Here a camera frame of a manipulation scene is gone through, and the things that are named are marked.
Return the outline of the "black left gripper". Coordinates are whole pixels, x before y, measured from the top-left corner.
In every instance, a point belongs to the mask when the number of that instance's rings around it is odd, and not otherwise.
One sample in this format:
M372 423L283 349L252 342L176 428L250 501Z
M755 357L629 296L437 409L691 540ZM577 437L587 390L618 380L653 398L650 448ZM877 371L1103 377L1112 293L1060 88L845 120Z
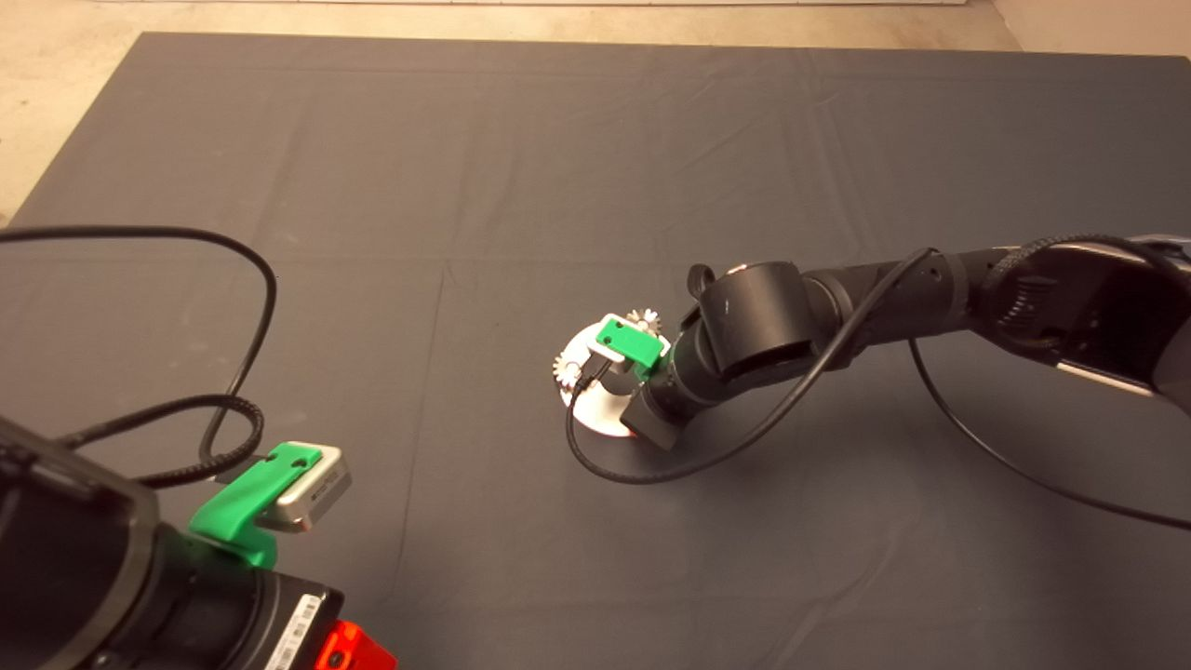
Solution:
M398 669L395 655L339 620L339 589L275 571L260 572L260 586L244 639L247 669Z

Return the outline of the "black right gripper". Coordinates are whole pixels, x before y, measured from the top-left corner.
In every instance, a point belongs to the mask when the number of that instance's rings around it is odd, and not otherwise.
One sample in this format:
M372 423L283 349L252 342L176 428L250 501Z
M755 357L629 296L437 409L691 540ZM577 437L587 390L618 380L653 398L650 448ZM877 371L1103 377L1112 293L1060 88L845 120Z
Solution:
M621 424L655 449L672 452L685 428L688 428L690 417L665 407L650 389L638 389L630 395L628 406L622 411Z

